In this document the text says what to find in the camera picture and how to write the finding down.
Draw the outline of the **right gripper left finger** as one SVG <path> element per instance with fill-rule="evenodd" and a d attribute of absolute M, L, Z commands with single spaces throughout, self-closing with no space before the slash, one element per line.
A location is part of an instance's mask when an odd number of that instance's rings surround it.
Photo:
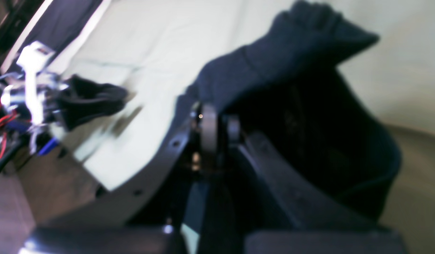
<path fill-rule="evenodd" d="M 20 254 L 195 254 L 218 148 L 218 115 L 195 103 L 124 185 L 38 226 Z"/>

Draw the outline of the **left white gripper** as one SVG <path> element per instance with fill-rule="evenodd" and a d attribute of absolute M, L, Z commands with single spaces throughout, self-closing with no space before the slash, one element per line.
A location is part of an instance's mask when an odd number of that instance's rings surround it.
<path fill-rule="evenodd" d="M 25 46 L 17 59 L 22 73 L 10 73 L 8 85 L 1 95 L 5 113 L 29 121 L 29 151 L 37 151 L 37 138 L 50 124 L 66 131 L 100 117 L 117 114 L 124 108 L 128 91 L 121 86 L 97 83 L 73 75 L 68 85 L 58 74 L 47 71 L 55 51 L 39 41 Z M 60 100 L 61 90 L 68 88 L 68 100 Z"/>

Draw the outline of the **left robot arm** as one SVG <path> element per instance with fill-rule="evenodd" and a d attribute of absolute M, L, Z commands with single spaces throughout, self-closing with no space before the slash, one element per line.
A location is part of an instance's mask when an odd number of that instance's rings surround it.
<path fill-rule="evenodd" d="M 17 59 L 22 72 L 0 76 L 0 173 L 24 146 L 31 155 L 48 154 L 58 144 L 47 138 L 50 125 L 71 132 L 126 105 L 125 88 L 77 75 L 62 80 L 47 71 L 54 54 L 43 43 L 32 42 Z"/>

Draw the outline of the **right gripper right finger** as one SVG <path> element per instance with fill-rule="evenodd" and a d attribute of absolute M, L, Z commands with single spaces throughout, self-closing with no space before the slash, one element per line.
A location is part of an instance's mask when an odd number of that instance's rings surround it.
<path fill-rule="evenodd" d="M 401 236 L 338 204 L 303 178 L 268 138 L 227 117 L 232 188 L 244 254 L 406 254 Z"/>

